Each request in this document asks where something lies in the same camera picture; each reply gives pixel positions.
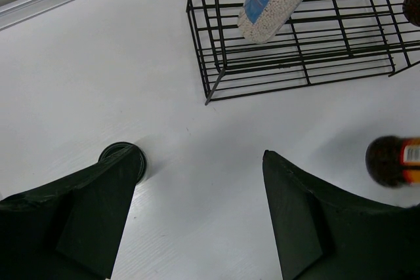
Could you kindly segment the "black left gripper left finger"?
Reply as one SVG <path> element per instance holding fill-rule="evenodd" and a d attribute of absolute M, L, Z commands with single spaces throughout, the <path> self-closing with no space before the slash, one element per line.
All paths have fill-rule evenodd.
<path fill-rule="evenodd" d="M 1 201 L 2 279 L 109 279 L 136 174 L 120 152 Z"/>

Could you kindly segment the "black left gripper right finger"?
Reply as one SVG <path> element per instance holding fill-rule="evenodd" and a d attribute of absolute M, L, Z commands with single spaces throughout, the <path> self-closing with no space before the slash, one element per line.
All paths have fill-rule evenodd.
<path fill-rule="evenodd" d="M 284 279 L 418 279 L 419 207 L 345 191 L 275 151 L 262 158 Z"/>

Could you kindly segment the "clear jar black lid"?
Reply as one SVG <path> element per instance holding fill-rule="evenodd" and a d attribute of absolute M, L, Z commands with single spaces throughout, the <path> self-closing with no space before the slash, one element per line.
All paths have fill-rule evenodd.
<path fill-rule="evenodd" d="M 128 165 L 129 170 L 133 174 L 136 174 L 136 185 L 145 181 L 148 176 L 150 162 L 146 153 L 136 144 L 130 142 L 114 142 L 103 149 L 99 155 L 98 162 L 119 155 L 120 152 L 129 154 L 124 158 L 124 162 Z"/>

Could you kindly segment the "red lid sauce jar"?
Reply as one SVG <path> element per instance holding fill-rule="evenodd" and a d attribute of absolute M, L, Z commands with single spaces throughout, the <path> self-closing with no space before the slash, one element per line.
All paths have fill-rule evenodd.
<path fill-rule="evenodd" d="M 402 3 L 402 12 L 410 24 L 419 27 L 420 0 L 404 0 Z"/>
<path fill-rule="evenodd" d="M 366 150 L 366 168 L 371 178 L 387 188 L 419 184 L 419 138 L 382 136 Z"/>

